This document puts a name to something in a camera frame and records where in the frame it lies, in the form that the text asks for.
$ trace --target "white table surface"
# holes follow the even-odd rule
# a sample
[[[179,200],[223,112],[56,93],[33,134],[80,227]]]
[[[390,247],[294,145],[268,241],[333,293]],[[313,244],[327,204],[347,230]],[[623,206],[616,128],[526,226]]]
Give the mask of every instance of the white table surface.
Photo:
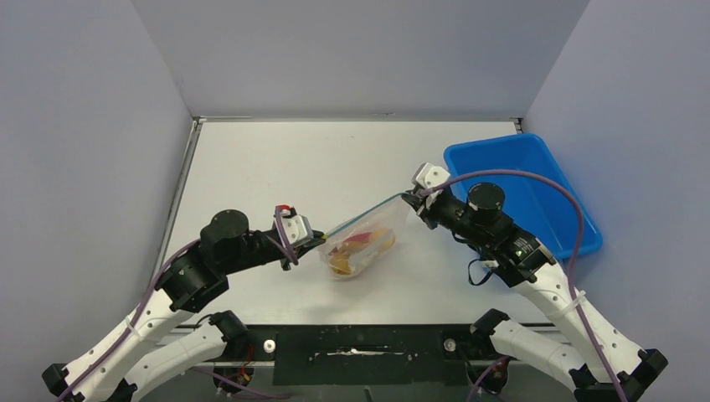
[[[207,121],[167,255],[223,209],[244,212],[251,229],[269,229],[274,207],[289,204],[328,231],[411,188],[422,162],[444,165],[447,146],[514,133],[512,122]],[[271,263],[234,274],[229,290],[191,322],[230,309],[247,324],[468,323],[492,307],[519,322],[548,322],[495,277],[469,285],[473,252],[449,231],[428,230],[414,212],[405,229],[389,255],[351,280],[332,279],[315,251],[289,272]]]

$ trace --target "white wall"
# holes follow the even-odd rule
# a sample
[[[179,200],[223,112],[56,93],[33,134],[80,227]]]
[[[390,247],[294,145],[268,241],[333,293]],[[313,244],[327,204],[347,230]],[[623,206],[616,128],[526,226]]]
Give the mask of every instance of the white wall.
[[[523,122],[605,236],[582,287],[670,360],[649,402],[707,400],[709,19],[707,0],[592,0]]]
[[[193,115],[520,117],[588,0],[133,0]]]
[[[137,303],[190,116],[128,0],[0,1],[0,400]]]

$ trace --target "blue plastic bin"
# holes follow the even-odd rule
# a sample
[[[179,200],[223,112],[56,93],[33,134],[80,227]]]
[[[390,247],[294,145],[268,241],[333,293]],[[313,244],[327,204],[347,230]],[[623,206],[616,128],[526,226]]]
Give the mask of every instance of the blue plastic bin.
[[[525,170],[551,178],[574,194],[548,146],[535,134],[516,134],[452,145],[444,151],[444,160],[452,177],[486,169]],[[468,189],[479,182],[500,186],[506,193],[503,211],[520,227],[536,235],[558,259],[572,255],[577,218],[562,194],[544,183],[514,176],[473,178],[456,183],[451,189],[458,199],[466,200]],[[581,255],[598,250],[602,244],[601,233],[583,205],[582,211],[584,237],[579,250]]]

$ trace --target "yellow object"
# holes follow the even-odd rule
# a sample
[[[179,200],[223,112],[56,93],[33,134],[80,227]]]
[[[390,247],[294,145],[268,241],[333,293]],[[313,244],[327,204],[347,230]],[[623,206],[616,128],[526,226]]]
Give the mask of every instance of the yellow object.
[[[352,271],[350,270],[350,264],[348,264],[347,259],[349,254],[336,252],[332,255],[330,259],[330,266],[333,273],[338,275],[350,275]]]
[[[378,247],[379,253],[389,250],[394,245],[394,233],[390,228],[379,228],[366,234],[366,236],[365,241],[358,241],[364,240],[362,235],[352,236],[351,238],[357,238],[357,240],[345,240],[331,251],[328,265],[334,274],[340,276],[352,275],[352,267],[349,263],[350,256],[367,249],[369,245],[382,238],[382,236],[390,236],[390,238]]]
[[[369,243],[373,243],[375,240],[379,239],[379,238],[382,237],[382,236],[388,235],[391,231],[392,231],[392,230],[391,230],[390,228],[379,228],[379,229],[375,230],[374,232],[372,232],[372,233],[370,234],[370,238],[369,238],[369,240],[368,240],[368,244],[369,244]],[[379,250],[380,252],[382,252],[382,251],[385,251],[385,250],[389,249],[389,248],[392,247],[393,245],[394,245],[394,233],[392,233],[391,239],[385,241],[384,243],[382,243],[382,244],[379,246],[378,250]]]

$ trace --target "clear plastic bag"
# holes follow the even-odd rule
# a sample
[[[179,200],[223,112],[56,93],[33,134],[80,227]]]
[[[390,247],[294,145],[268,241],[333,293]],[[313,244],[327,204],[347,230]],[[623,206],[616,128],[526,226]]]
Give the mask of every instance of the clear plastic bag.
[[[357,276],[393,248],[411,209],[399,195],[331,230],[319,252],[333,277]]]

